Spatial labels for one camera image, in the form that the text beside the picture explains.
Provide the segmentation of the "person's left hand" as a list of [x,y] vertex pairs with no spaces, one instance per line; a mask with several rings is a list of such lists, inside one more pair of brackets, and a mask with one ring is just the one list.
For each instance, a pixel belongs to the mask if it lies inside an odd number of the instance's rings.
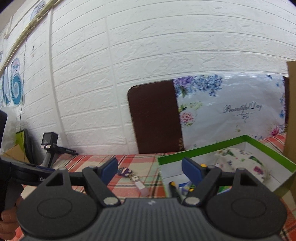
[[20,196],[17,200],[15,205],[8,210],[4,210],[1,213],[1,227],[0,227],[0,236],[1,240],[11,240],[16,235],[16,229],[19,227],[16,211],[20,203],[23,201],[22,196]]

